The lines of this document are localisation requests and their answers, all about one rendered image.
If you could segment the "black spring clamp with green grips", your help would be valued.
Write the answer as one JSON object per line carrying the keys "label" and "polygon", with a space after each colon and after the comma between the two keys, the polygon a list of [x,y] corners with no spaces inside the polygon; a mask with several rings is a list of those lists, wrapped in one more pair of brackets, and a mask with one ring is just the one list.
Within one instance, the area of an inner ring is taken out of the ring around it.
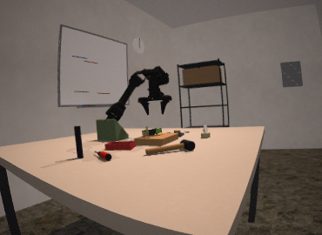
{"label": "black spring clamp with green grips", "polygon": [[151,130],[148,130],[148,136],[149,135],[155,135],[156,133],[161,133],[161,132],[162,132],[162,128],[151,129]]}

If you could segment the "red tray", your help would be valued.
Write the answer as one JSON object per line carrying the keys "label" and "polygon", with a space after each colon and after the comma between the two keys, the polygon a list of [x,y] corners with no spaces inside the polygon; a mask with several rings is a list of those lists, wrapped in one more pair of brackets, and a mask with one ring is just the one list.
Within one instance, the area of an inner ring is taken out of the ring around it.
{"label": "red tray", "polygon": [[106,150],[132,150],[136,147],[136,141],[109,142],[105,144]]}

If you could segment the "red-handled screwdriver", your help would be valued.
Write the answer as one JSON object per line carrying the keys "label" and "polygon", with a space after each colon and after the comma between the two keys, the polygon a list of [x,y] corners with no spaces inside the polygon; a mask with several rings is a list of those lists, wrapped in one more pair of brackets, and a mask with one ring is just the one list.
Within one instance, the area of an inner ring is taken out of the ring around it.
{"label": "red-handled screwdriver", "polygon": [[111,160],[111,154],[110,153],[107,153],[107,152],[104,152],[104,151],[101,151],[100,153],[99,152],[95,151],[95,153],[97,153],[100,158],[105,159],[107,161]]}

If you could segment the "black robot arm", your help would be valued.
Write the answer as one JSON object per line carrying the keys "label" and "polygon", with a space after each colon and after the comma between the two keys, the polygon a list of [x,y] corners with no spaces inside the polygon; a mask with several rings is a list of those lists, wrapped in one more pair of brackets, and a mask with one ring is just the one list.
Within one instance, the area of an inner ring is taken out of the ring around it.
{"label": "black robot arm", "polygon": [[120,102],[112,105],[111,108],[105,113],[106,115],[108,115],[106,119],[116,119],[118,121],[123,116],[126,109],[124,105],[131,96],[131,93],[135,90],[136,87],[138,87],[145,81],[145,79],[143,80],[138,74],[143,74],[147,80],[149,78],[149,87],[169,83],[169,74],[165,73],[160,66],[157,66],[151,70],[143,69],[141,71],[135,72],[129,80],[129,86],[125,90],[122,97],[119,99]]}

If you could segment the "black flat bar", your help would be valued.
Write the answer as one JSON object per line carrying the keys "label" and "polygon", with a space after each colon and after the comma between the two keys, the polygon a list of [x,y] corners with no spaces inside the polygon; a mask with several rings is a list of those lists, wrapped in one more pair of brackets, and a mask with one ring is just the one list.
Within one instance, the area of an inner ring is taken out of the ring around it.
{"label": "black flat bar", "polygon": [[77,158],[84,158],[80,126],[74,126],[77,147]]}

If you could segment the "light brown wooden board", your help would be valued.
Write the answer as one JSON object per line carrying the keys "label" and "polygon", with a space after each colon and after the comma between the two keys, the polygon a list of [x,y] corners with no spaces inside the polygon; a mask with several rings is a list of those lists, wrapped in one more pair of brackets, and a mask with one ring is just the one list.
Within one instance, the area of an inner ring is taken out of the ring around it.
{"label": "light brown wooden board", "polygon": [[178,133],[156,133],[155,135],[134,138],[136,145],[160,145],[169,144],[178,139]]}

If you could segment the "black mallet with wooden handle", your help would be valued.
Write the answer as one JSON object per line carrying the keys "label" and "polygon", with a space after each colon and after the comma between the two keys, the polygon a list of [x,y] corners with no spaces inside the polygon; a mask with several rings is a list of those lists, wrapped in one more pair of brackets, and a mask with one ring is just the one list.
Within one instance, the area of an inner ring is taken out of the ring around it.
{"label": "black mallet with wooden handle", "polygon": [[180,141],[180,144],[172,144],[172,145],[166,145],[156,148],[150,148],[145,149],[146,155],[150,154],[156,154],[160,152],[166,152],[166,151],[175,151],[179,149],[186,149],[188,151],[193,151],[195,149],[195,143],[186,139],[183,139]]}

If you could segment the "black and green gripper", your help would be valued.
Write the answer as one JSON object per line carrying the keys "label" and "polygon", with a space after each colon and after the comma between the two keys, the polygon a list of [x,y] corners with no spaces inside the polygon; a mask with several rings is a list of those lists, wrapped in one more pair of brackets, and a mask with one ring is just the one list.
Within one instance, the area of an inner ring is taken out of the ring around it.
{"label": "black and green gripper", "polygon": [[[149,115],[149,101],[157,101],[162,100],[161,103],[161,112],[164,114],[165,106],[171,101],[171,96],[165,95],[165,96],[159,96],[159,86],[150,86],[149,89],[149,98],[148,97],[140,97],[138,99],[138,102],[144,107],[147,115]],[[156,98],[157,97],[157,98]]]}

